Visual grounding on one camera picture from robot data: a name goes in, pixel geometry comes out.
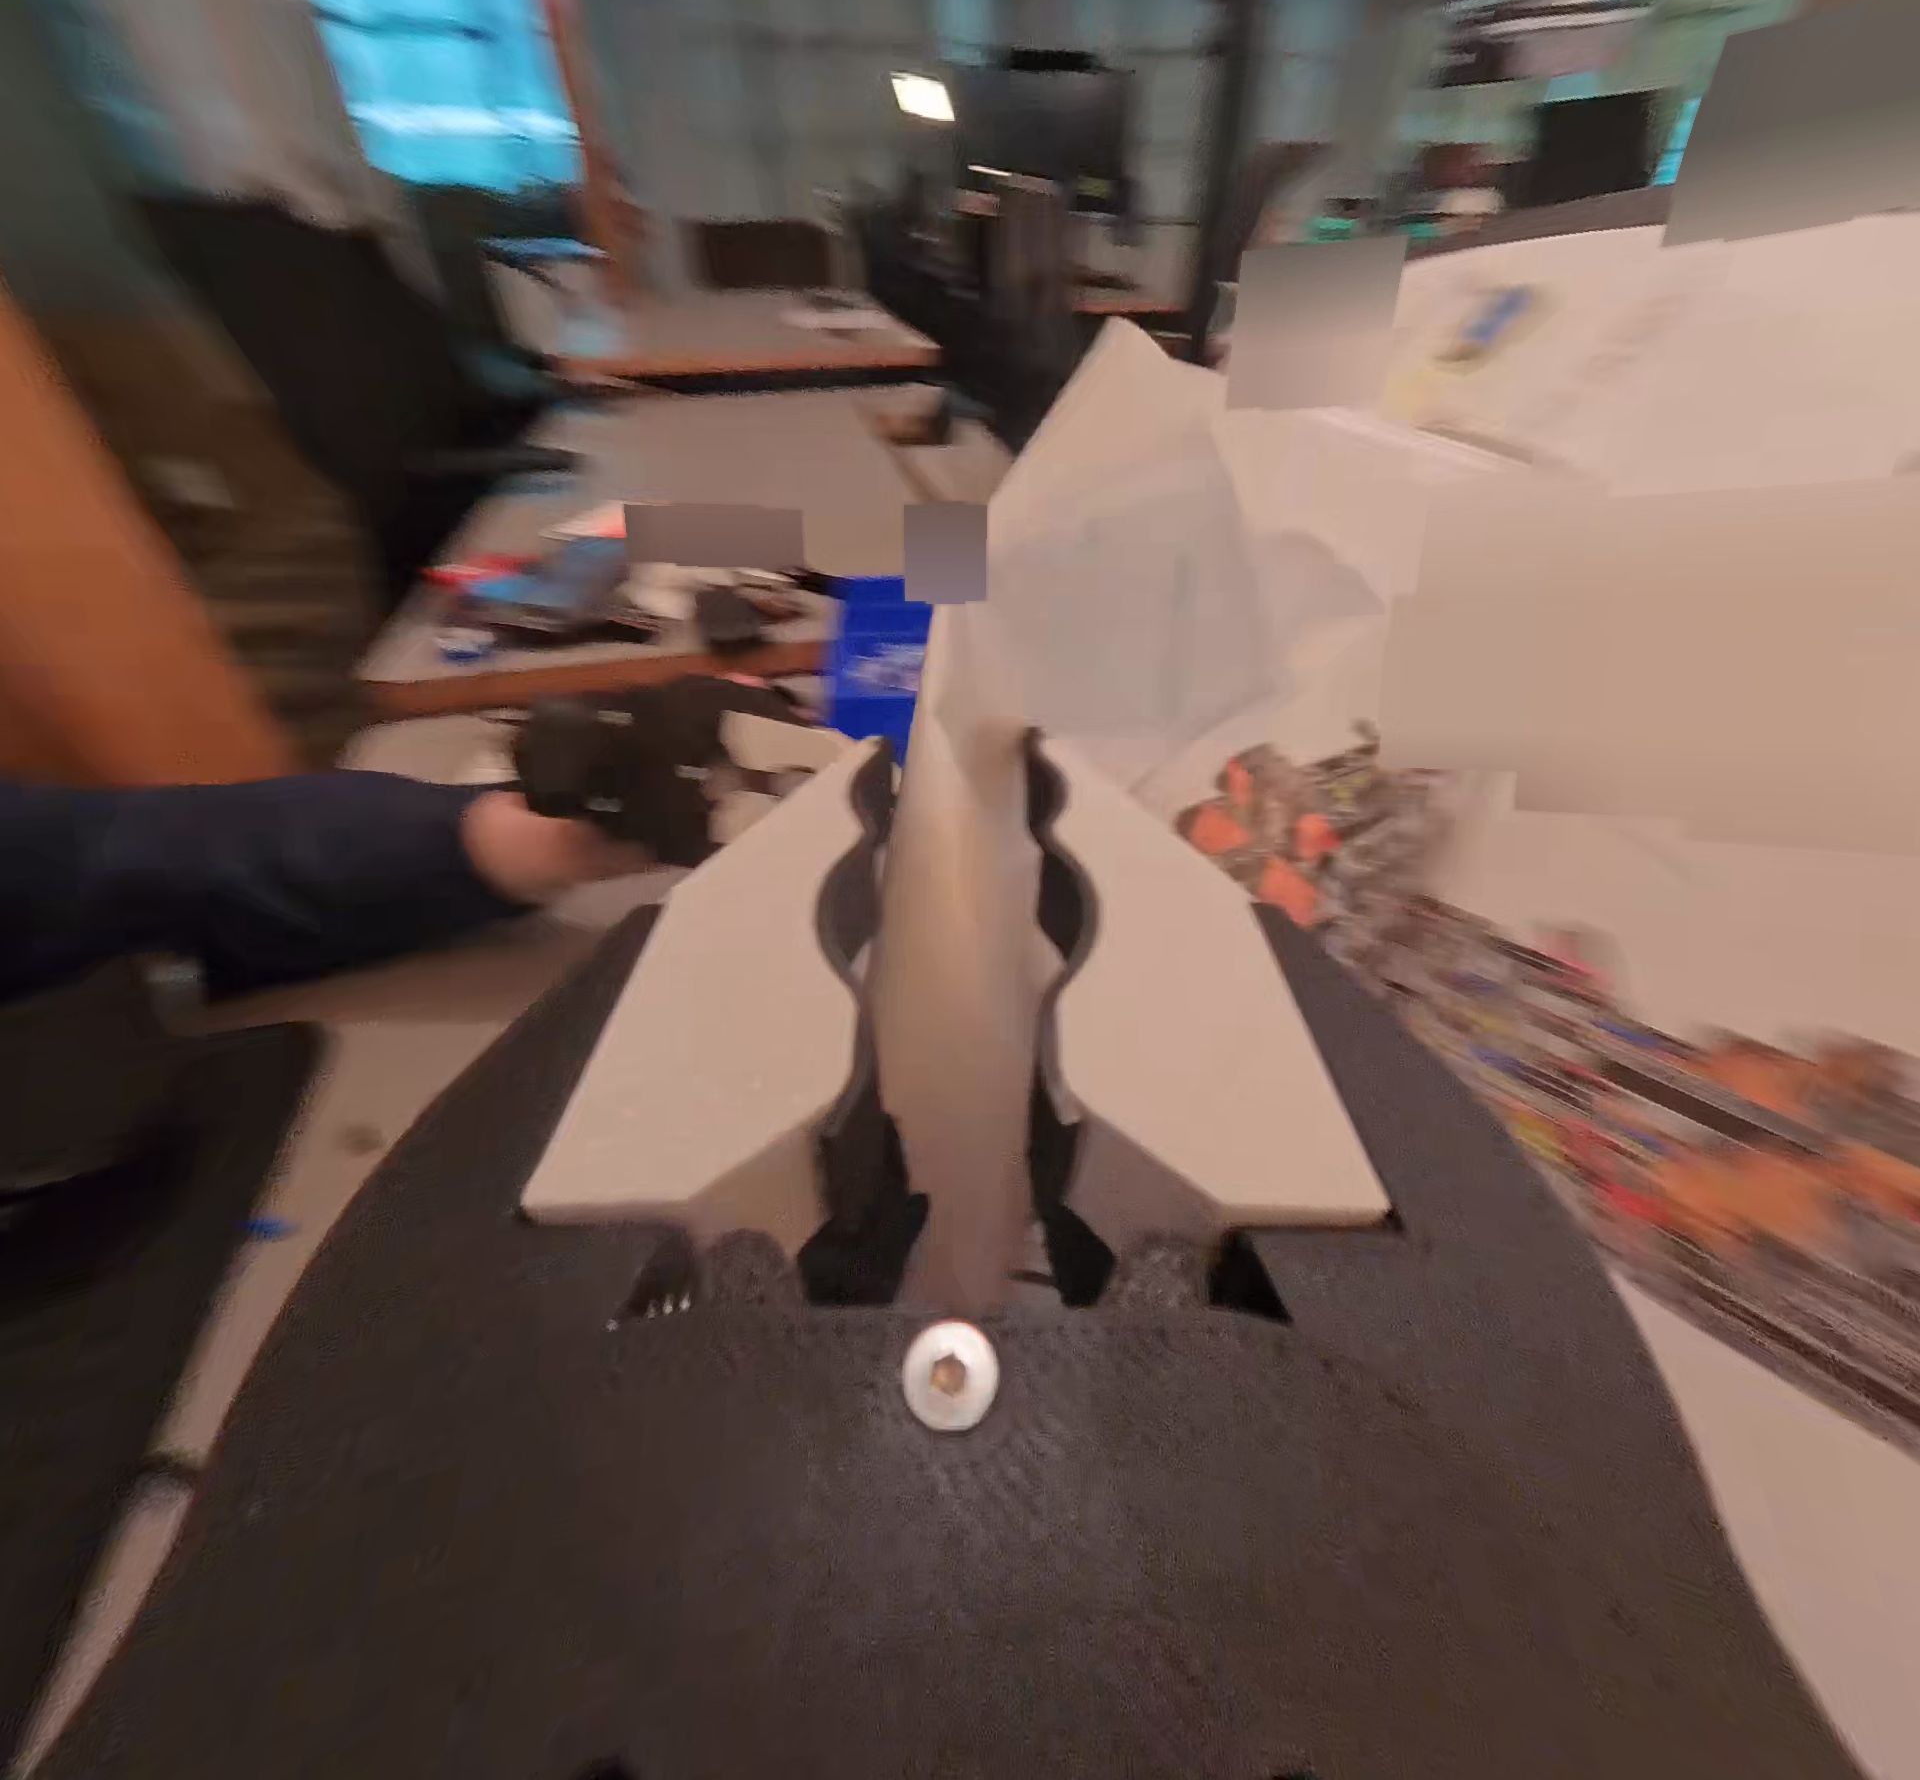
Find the lego instruction booklet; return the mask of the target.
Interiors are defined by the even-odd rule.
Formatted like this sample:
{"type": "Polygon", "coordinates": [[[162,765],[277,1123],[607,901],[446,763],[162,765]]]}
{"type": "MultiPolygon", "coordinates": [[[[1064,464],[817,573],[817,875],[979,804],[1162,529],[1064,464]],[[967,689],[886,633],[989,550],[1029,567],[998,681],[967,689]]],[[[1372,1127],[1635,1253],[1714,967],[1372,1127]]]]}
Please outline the lego instruction booklet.
{"type": "Polygon", "coordinates": [[[1025,736],[1382,1000],[1665,1310],[1916,1449],[1916,480],[1592,496],[1111,327],[940,605],[879,1041],[979,1312],[1059,957],[1025,736]]]}

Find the person's left hand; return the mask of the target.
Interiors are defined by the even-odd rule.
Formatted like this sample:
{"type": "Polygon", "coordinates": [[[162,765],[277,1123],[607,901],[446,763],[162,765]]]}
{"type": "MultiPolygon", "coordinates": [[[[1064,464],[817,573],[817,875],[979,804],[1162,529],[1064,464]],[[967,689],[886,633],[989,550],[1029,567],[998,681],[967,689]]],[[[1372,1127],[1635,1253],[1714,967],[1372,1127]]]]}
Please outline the person's left hand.
{"type": "Polygon", "coordinates": [[[576,888],[630,880],[648,853],[577,818],[541,814],[516,791],[480,791],[459,818],[472,875],[499,898],[545,907],[576,888]]]}

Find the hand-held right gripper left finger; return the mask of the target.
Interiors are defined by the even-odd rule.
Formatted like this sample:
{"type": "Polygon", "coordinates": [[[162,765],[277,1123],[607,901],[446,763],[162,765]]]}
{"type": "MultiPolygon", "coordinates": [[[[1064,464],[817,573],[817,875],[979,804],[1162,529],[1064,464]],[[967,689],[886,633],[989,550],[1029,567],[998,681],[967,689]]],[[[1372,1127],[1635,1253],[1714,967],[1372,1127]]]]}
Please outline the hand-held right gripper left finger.
{"type": "Polygon", "coordinates": [[[534,1224],[817,1229],[823,1134],[875,1080],[862,947],[894,750],[852,742],[643,920],[643,947],[533,1167],[534,1224]]]}

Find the white printed sheet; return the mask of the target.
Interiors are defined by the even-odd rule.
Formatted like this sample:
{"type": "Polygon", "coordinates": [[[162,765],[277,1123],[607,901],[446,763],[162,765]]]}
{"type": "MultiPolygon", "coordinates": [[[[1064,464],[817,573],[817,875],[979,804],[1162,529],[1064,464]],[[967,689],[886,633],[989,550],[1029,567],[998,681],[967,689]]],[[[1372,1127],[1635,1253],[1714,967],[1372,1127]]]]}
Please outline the white printed sheet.
{"type": "Polygon", "coordinates": [[[1412,260],[1378,418],[1620,496],[1916,469],[1916,216],[1412,260]]]}

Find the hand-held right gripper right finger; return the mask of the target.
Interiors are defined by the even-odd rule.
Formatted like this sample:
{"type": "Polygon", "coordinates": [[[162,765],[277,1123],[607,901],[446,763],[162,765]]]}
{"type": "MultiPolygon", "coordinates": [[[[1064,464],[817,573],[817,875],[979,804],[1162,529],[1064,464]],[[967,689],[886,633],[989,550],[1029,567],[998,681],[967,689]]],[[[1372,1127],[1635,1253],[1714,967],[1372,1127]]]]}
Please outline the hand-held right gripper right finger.
{"type": "Polygon", "coordinates": [[[1074,747],[1025,736],[1038,1066],[1095,1232],[1364,1229],[1390,1216],[1249,898],[1074,747]]]}

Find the blue storage bin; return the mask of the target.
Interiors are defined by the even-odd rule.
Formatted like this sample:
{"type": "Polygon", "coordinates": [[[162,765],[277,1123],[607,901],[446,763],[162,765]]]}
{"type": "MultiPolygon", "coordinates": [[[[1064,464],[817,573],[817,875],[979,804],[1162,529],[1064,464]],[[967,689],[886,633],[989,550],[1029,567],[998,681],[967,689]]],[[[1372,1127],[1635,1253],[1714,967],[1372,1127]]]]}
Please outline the blue storage bin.
{"type": "Polygon", "coordinates": [[[840,617],[823,667],[825,725],[853,742],[879,737],[903,763],[934,605],[909,599],[901,576],[835,577],[834,599],[840,617]]]}

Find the person's left forearm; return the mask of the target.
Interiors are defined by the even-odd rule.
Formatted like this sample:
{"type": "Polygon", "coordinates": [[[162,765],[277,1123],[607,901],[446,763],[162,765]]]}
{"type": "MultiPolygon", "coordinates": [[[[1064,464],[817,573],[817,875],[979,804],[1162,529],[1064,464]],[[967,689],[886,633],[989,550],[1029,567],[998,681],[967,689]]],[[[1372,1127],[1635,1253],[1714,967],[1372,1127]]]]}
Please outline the person's left forearm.
{"type": "Polygon", "coordinates": [[[117,960],[210,996],[441,947],[533,910],[464,846],[476,788],[329,772],[252,783],[2,783],[2,1000],[117,960]]]}

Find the black office chair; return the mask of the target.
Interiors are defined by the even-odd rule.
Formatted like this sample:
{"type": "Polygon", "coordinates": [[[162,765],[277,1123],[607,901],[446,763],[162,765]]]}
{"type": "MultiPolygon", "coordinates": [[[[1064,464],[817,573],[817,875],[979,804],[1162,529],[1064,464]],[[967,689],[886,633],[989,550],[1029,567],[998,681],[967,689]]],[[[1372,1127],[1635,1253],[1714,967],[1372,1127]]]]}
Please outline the black office chair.
{"type": "Polygon", "coordinates": [[[577,467],[577,451],[533,438],[555,404],[547,377],[516,353],[466,349],[372,230],[194,189],[141,189],[134,210],[301,456],[346,496],[386,605],[480,498],[577,467]]]}

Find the wood-edged work table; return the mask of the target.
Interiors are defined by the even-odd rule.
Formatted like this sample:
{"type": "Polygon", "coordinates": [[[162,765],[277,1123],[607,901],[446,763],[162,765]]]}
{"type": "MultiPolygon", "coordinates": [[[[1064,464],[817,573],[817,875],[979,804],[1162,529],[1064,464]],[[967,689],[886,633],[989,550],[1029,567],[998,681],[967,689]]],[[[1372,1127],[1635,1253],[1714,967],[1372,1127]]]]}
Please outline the wood-edged work table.
{"type": "Polygon", "coordinates": [[[560,317],[541,349],[590,382],[875,382],[936,375],[942,349],[886,307],[796,290],[687,290],[560,317]]]}
{"type": "MultiPolygon", "coordinates": [[[[936,404],[934,385],[907,382],[803,393],[653,393],[603,411],[565,411],[551,436],[576,464],[483,498],[427,566],[538,554],[553,524],[613,500],[754,500],[803,514],[806,554],[820,573],[897,573],[901,514],[922,496],[901,449],[934,438],[936,404]]],[[[355,667],[370,720],[516,709],[547,693],[626,689],[717,670],[687,633],[456,664],[438,646],[448,616],[441,590],[418,577],[355,667]]]]}

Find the bright window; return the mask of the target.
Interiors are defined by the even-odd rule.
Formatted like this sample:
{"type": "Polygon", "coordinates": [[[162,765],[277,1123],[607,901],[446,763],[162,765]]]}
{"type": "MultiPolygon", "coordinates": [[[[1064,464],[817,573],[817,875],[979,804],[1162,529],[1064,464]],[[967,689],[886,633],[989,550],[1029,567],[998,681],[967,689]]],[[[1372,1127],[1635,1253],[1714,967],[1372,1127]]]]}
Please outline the bright window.
{"type": "Polygon", "coordinates": [[[309,0],[309,11],[379,173],[507,198],[581,180],[541,0],[309,0]]]}

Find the wooden post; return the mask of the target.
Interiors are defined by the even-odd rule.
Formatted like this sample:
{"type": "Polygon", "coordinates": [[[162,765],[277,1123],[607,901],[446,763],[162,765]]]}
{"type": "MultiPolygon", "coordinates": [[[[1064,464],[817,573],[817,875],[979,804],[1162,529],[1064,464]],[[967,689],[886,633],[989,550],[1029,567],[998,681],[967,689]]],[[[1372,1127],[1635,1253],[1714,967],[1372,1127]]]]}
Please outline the wooden post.
{"type": "Polygon", "coordinates": [[[232,783],[296,765],[172,545],[2,296],[2,773],[232,783]]]}

